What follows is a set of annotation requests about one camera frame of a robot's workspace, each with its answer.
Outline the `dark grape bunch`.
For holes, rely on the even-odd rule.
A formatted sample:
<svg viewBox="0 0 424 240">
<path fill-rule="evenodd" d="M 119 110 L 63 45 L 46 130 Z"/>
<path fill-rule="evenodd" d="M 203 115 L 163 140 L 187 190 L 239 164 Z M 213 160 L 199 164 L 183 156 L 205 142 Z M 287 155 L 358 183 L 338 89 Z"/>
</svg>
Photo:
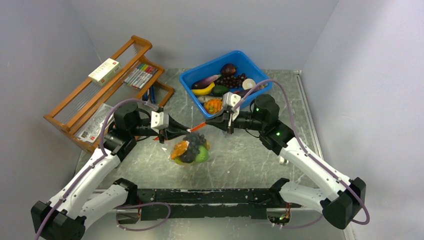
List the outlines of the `dark grape bunch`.
<svg viewBox="0 0 424 240">
<path fill-rule="evenodd" d="M 179 156 L 179 160 L 185 164 L 191 164 L 195 162 L 196 155 L 199 152 L 199 147 L 205 147 L 207 140 L 203 134 L 199 134 L 198 132 L 188 133 L 183 140 L 188 141 L 189 146 L 187 151 L 183 155 Z"/>
</svg>

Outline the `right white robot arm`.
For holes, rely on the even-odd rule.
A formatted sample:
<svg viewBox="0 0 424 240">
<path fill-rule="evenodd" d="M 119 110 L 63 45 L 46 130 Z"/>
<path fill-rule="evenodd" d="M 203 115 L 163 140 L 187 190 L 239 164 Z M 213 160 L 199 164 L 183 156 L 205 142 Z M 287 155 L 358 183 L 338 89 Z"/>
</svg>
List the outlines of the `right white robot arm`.
<svg viewBox="0 0 424 240">
<path fill-rule="evenodd" d="M 293 129 L 279 120 L 280 107 L 271 95 L 256 97 L 249 111 L 232 109 L 240 101 L 237 94 L 226 96 L 222 110 L 205 123 L 229 134 L 234 129 L 258 131 L 264 147 L 297 166 L 317 186 L 307 187 L 282 178 L 271 187 L 270 202 L 275 207 L 291 203 L 313 209 L 340 230 L 354 222 L 365 204 L 366 183 L 339 172 L 310 151 Z"/>
</svg>

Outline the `clear zip bag red zipper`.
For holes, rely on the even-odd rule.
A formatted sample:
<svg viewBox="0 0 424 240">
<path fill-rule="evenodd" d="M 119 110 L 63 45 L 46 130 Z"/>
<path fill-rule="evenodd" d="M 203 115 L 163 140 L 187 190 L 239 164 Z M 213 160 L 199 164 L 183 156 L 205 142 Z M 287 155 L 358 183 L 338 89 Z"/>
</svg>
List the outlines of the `clear zip bag red zipper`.
<svg viewBox="0 0 424 240">
<path fill-rule="evenodd" d="M 208 162 L 210 159 L 210 143 L 199 130 L 205 127 L 202 122 L 189 129 L 188 133 L 172 140 L 165 140 L 161 149 L 171 162 L 181 166 L 191 166 Z"/>
</svg>

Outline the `green bumpy fruit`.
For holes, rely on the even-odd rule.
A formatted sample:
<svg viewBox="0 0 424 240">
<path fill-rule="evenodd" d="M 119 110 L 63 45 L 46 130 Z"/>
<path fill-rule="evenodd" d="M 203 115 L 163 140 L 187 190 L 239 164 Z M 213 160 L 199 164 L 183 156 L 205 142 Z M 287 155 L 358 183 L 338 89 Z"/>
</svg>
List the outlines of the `green bumpy fruit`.
<svg viewBox="0 0 424 240">
<path fill-rule="evenodd" d="M 207 148 L 205 148 L 204 146 L 200 146 L 198 148 L 198 154 L 195 157 L 195 162 L 196 163 L 204 163 L 207 162 L 209 160 L 209 151 Z"/>
</svg>

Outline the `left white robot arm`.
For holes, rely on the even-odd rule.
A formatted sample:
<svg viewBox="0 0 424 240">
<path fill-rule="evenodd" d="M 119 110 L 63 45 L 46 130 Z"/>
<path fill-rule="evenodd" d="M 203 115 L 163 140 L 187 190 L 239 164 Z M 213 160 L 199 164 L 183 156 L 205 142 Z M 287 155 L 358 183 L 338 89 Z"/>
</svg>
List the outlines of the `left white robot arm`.
<svg viewBox="0 0 424 240">
<path fill-rule="evenodd" d="M 120 178 L 106 191 L 92 197 L 93 191 L 116 168 L 137 144 L 137 137 L 158 137 L 163 143 L 190 132 L 162 107 L 150 102 L 146 118 L 141 118 L 142 100 L 130 98 L 119 102 L 105 116 L 99 144 L 83 168 L 47 202 L 38 201 L 31 208 L 35 238 L 79 240 L 95 221 L 113 209 L 140 209 L 138 186 Z"/>
</svg>

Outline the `yellow banana bunch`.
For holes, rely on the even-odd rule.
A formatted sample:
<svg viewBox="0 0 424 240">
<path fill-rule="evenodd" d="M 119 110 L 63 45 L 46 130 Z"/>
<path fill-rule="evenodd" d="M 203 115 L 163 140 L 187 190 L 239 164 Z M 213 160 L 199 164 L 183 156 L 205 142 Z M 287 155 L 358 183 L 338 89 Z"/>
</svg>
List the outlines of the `yellow banana bunch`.
<svg viewBox="0 0 424 240">
<path fill-rule="evenodd" d="M 205 148 L 207 148 L 208 149 L 208 151 L 209 151 L 209 149 L 210 149 L 210 144 L 206 141 L 206 145 L 205 145 Z M 183 163 L 183 162 L 181 162 L 180 160 L 179 160 L 179 157 L 177 157 L 176 159 L 171 159 L 173 162 L 175 162 L 176 164 L 178 164 L 178 165 L 193 165 L 193 164 L 200 164 L 200 163 L 196 163 L 196 162 L 192 162 L 192 163 Z"/>
</svg>

